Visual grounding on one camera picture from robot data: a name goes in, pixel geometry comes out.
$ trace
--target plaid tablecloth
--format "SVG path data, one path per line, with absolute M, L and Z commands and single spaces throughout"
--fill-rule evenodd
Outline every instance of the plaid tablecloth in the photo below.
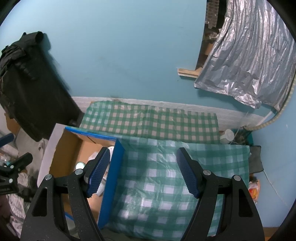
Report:
M 95 102 L 87 109 L 81 128 L 115 136 L 125 148 L 108 227 L 128 236 L 157 240 L 182 237 L 197 199 L 189 194 L 176 163 L 179 147 L 185 147 L 193 159 L 216 175 L 237 174 L 248 183 L 248 146 L 196 144 L 219 143 L 213 114 Z M 209 235 L 216 233 L 222 200 L 220 196 L 217 199 Z
M 119 101 L 92 103 L 80 127 L 157 140 L 219 144 L 216 114 Z

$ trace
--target silver foil curtain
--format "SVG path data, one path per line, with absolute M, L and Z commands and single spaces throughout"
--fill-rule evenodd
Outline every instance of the silver foil curtain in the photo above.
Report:
M 296 44 L 266 0 L 228 0 L 225 22 L 195 88 L 279 111 L 296 67 Z

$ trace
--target metal screw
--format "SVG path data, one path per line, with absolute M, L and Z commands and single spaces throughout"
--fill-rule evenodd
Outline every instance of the metal screw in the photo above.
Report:
M 203 171 L 203 174 L 209 176 L 209 175 L 211 175 L 211 171 L 210 170 L 204 170 Z
M 75 171 L 75 174 L 76 175 L 80 175 L 80 174 L 82 174 L 83 173 L 83 170 L 82 169 L 77 169 L 76 171 Z
M 238 175 L 235 175 L 233 178 L 234 178 L 236 181 L 240 181 L 240 180 L 241 180 L 240 176 L 238 176 Z
M 52 175 L 51 175 L 51 174 L 47 174 L 47 175 L 44 177 L 45 180 L 50 180 L 51 178 L 52 178 Z

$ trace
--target beige flexible conduit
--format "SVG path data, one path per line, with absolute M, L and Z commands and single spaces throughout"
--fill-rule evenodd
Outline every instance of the beige flexible conduit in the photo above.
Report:
M 281 110 L 279 111 L 279 113 L 277 113 L 276 116 L 274 116 L 271 120 L 261 124 L 261 125 L 258 125 L 258 126 L 254 126 L 254 127 L 248 127 L 248 126 L 244 126 L 244 129 L 246 129 L 247 131 L 256 131 L 256 130 L 260 130 L 266 126 L 269 126 L 270 124 L 272 124 L 273 122 L 275 122 L 280 116 L 281 114 L 283 113 L 283 111 L 285 110 L 286 106 L 288 105 L 291 97 L 292 97 L 292 94 L 294 92 L 294 89 L 295 89 L 295 86 L 296 86 L 296 73 L 294 75 L 294 78 L 293 78 L 293 82 L 292 82 L 292 85 L 291 85 L 291 88 L 290 88 L 290 91 L 288 93 L 288 96 L 287 96 L 287 99 L 285 101 L 285 104 L 284 106 L 281 108 Z

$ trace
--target blue wall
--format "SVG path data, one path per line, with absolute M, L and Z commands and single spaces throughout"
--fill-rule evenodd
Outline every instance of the blue wall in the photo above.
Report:
M 262 147 L 261 159 L 265 172 L 288 205 L 286 207 L 276 195 L 263 172 L 256 174 L 261 181 L 257 209 L 265 227 L 278 227 L 296 198 L 295 108 L 296 93 L 275 123 L 252 133 L 254 144 Z
M 21 0 L 0 27 L 0 49 L 43 31 L 43 47 L 72 96 L 196 104 L 265 116 L 230 96 L 196 90 L 206 0 Z

